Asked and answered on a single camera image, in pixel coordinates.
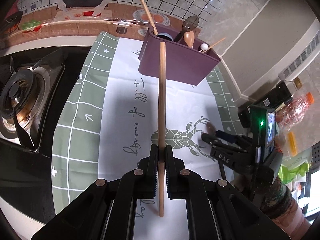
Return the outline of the gloved right hand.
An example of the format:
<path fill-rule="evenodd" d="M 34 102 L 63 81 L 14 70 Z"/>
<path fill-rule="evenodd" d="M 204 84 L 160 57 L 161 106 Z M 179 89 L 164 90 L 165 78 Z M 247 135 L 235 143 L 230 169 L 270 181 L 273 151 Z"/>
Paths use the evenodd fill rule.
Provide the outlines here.
<path fill-rule="evenodd" d="M 259 209 L 270 219 L 275 219 L 289 210 L 293 203 L 289 188 L 277 176 L 272 185 L 258 193 Z"/>

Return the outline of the right forearm pink sleeve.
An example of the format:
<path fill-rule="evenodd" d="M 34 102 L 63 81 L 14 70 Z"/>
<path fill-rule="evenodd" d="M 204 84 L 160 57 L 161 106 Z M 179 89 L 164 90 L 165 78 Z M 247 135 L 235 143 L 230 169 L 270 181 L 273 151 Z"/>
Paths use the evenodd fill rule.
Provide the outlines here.
<path fill-rule="evenodd" d="M 281 216 L 273 218 L 272 221 L 283 229 L 291 239 L 302 239 L 311 227 L 294 199 L 289 208 Z"/>

